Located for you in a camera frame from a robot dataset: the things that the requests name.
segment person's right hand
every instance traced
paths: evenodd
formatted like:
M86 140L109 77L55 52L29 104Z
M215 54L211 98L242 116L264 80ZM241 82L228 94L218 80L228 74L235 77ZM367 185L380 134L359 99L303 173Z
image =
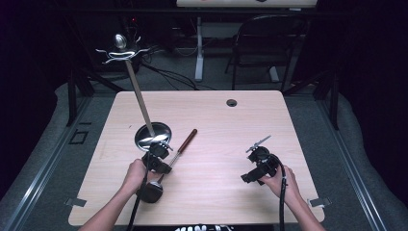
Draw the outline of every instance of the person's right hand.
M290 206L292 203L303 200L300 195L299 187L297 186L296 178L293 174L293 171L285 166L286 173L286 192L285 192L285 203ZM281 167L278 167L276 174L273 177L263 176L260 178L262 182L270 187L273 193L280 197L281 187L282 187L282 170Z

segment forearm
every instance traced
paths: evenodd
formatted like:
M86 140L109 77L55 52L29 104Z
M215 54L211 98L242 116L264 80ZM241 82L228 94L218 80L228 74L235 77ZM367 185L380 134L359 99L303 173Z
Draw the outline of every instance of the forearm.
M300 228L303 231L325 230L316 219L315 215L312 213L308 204L302 198L298 198L296 201L292 201L291 204L288 204L288 207L291 209L292 213L297 219L297 222L300 225Z
M131 193L119 190L80 230L112 230L123 207L131 196Z

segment black cable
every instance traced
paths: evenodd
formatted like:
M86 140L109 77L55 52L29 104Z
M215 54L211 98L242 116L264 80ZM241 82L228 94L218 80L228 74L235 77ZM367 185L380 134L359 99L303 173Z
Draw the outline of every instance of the black cable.
M279 158L273 154L271 155L275 159L275 161L279 164L279 166L281 167L281 171L282 171L282 185L281 185L281 192L279 196L279 229L281 231L285 231L284 209L285 209L285 192L286 192L286 186L287 186L286 171L285 171L285 167L283 166Z
M195 83L194 83L191 79L189 79L188 77L186 77L186 76L184 76L184 75L181 75L181 74L178 74L178 73L169 71L169 70L162 70L162 69L153 67L153 66L148 65L148 64L141 64L141 65L144 66L144 67L146 67L146 68L148 68L148 69L150 69L150 70L152 70L152 71L155 71L155 72L159 73L160 75L162 75L162 76L165 77L165 78L169 78L169 79L178 81L179 83L182 83L182 84L184 84L184 85L186 85L186 86L188 86L188 87L190 87L190 88L192 88L192 89L194 89L194 90L198 90L198 88L196 87ZM177 77L171 76L171 75L169 75L169 74L175 75L175 76L178 76L178 77L182 77L182 78L185 79L185 80L183 80L183 79L178 79Z
M138 194L138 197L136 198L135 205L134 205L133 210L132 210L132 215L130 216L129 224L128 224L128 227L126 229L127 231L131 231L132 228L133 228L133 222L135 221L135 216L136 216L136 212L138 211L141 196L143 195L144 187L147 184L147 174L149 173L149 163L150 163L149 162L149 157L150 157L150 153L148 153L148 155L147 155L146 172L144 174L143 181L141 182L140 193Z

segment desk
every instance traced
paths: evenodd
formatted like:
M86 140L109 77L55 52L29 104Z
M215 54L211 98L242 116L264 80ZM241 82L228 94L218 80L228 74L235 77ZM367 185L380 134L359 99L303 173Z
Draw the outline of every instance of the desk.
M245 151L268 135L263 146L293 169L302 196L318 198L280 91L145 91L143 98L152 121L172 130L174 152L164 162L171 161L192 129L198 133L162 182L162 198L140 204L136 225L278 223L279 199L267 186L241 179L255 167ZM235 99L237 106L229 107L228 99ZM144 155L134 143L143 124L135 94L120 92L78 194L87 203L73 207L71 225L84 224L102 208L120 187L129 164ZM129 200L116 224L129 222L135 200ZM321 208L312 211L324 219ZM287 207L285 221L296 222Z
M177 0L177 7L182 8L314 8L318 0ZM196 82L203 80L204 56L202 51L201 17L197 18L197 63L195 66Z

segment gray carpet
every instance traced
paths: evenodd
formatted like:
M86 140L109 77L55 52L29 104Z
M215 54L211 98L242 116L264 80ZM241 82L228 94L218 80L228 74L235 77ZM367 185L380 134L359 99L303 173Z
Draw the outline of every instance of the gray carpet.
M217 47L206 50L204 80L197 86L201 90L230 90L231 72L223 70L228 59L228 50ZM195 54L156 53L150 62L161 69L171 70L193 79ZM237 90L279 89L278 84L250 84L254 79L266 82L268 74L262 71L246 70L240 72ZM104 74L117 85L132 90L125 73ZM138 72L142 90L190 90L185 85L171 82L144 67ZM80 116L71 128L66 128L68 109L66 85L57 90L59 105L44 132L30 160L22 169L17 180L0 203L0 229L17 230L77 230L67 223L71 207L64 205L69 197L76 197L85 176L91 155L103 129L106 117L112 106L115 93L98 82L92 84L96 90L93 98L84 98L78 94ZM311 90L285 97L293 125L298 135L306 161L315 181L320 197L329 197L333 204L324 209L325 220L322 223L328 230L373 230L368 215L362 206L361 198L347 174L342 150L333 136L333 130L322 112L324 102L316 102ZM379 211L388 230L403 230L408 227L406 207L390 193L381 178L371 167L364 152L361 132L347 101L341 97L339 104L339 134L344 138L347 150L356 163L361 178L367 186L372 202ZM33 207L25 208L20 201L24 197L44 163L52 159L53 153L61 153L53 159L55 168L48 169L50 177L45 179L44 188L34 198ZM19 209L27 209L26 217L21 217ZM19 225L8 226L13 220ZM297 224L286 224L287 230L299 230Z

